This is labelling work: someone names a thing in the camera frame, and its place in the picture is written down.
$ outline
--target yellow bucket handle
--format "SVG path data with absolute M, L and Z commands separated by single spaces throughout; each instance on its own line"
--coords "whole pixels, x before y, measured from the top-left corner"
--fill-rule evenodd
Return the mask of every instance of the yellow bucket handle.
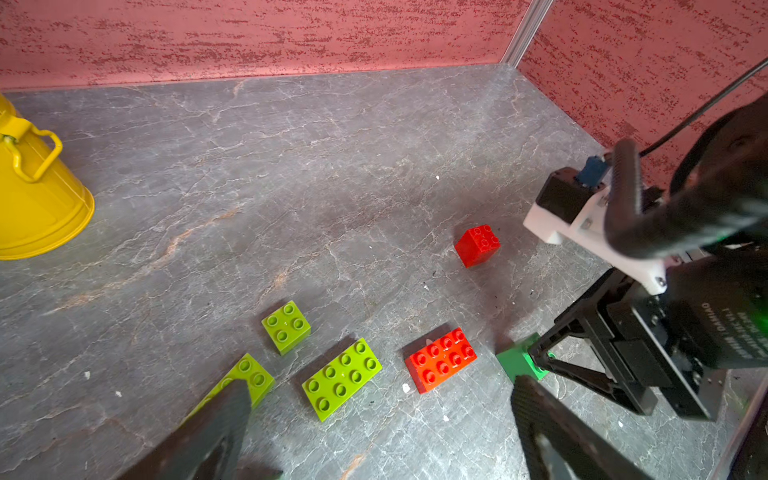
M 64 146 L 61 144 L 61 140 L 59 140 L 58 136 L 52 131 L 38 130 L 34 125 L 30 125 L 30 129 L 35 135 L 41 137 L 50 137 L 53 140 L 53 143 L 56 145 L 53 151 L 48 155 L 48 158 L 45 159 L 42 165 L 40 165 L 38 170 L 31 177 L 24 173 L 22 170 L 22 153 L 18 151 L 18 148 L 16 147 L 18 140 L 10 135 L 5 135 L 2 140 L 5 147 L 8 148 L 8 150 L 13 155 L 13 170 L 23 181 L 33 184 L 34 182 L 40 180 L 48 167 L 50 167 L 53 161 L 58 158 L 58 155 L 61 153 L 61 149 L 64 148 Z

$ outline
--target lego brick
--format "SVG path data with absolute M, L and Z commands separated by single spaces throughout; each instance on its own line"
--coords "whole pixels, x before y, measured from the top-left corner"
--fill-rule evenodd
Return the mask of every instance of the lego brick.
M 528 355 L 528 348 L 536 343 L 538 339 L 538 333 L 534 333 L 519 344 L 496 355 L 496 359 L 501 363 L 502 368 L 512 382 L 515 381 L 518 375 L 527 375 L 541 380 L 549 373 L 548 370 L 538 368 L 531 356 Z
M 477 359 L 462 329 L 456 329 L 406 359 L 419 393 L 427 393 Z
M 301 386 L 320 421 L 325 422 L 381 369 L 371 347 L 360 339 Z
M 270 334 L 280 355 L 288 353 L 312 333 L 312 326 L 293 301 L 286 303 L 283 308 L 263 319 L 261 324 Z
M 194 415 L 203 405 L 208 403 L 214 396 L 230 384 L 232 380 L 240 379 L 248 382 L 248 393 L 250 394 L 250 408 L 255 409 L 264 399 L 264 396 L 272 389 L 275 379 L 249 354 L 243 355 L 237 364 L 227 372 L 227 374 L 208 392 L 208 395 L 192 409 L 184 420 Z
M 455 245 L 456 253 L 462 259 L 464 266 L 479 265 L 491 258 L 501 246 L 489 225 L 470 228 Z

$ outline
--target lime green 2x4 lego brick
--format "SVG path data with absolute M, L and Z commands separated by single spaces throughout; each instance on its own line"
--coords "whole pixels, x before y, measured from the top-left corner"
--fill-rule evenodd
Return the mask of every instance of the lime green 2x4 lego brick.
M 261 321 L 280 355 L 285 355 L 312 333 L 312 326 L 306 321 L 299 307 L 293 301 Z
M 320 421 L 325 422 L 381 370 L 371 347 L 360 339 L 301 386 Z
M 264 396 L 272 389 L 275 379 L 247 353 L 243 355 L 237 364 L 219 380 L 214 389 L 208 392 L 208 395 L 192 409 L 187 419 L 202 409 L 203 406 L 218 395 L 221 390 L 229 385 L 233 380 L 245 380 L 248 383 L 248 393 L 250 394 L 250 408 L 255 409 L 264 399 Z

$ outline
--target lego stud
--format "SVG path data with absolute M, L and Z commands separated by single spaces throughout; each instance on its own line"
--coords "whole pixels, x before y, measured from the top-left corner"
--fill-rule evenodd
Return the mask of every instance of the lego stud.
M 260 373 L 257 373 L 250 378 L 250 382 L 253 383 L 253 386 L 262 386 L 264 384 L 264 380 L 266 380 L 266 377 Z

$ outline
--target blue connector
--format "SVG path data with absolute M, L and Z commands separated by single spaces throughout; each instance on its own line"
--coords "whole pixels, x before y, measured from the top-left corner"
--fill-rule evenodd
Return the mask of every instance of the blue connector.
M 603 177 L 608 172 L 608 165 L 600 157 L 589 157 L 587 164 L 576 175 L 576 181 L 586 187 L 595 188 L 602 182 Z

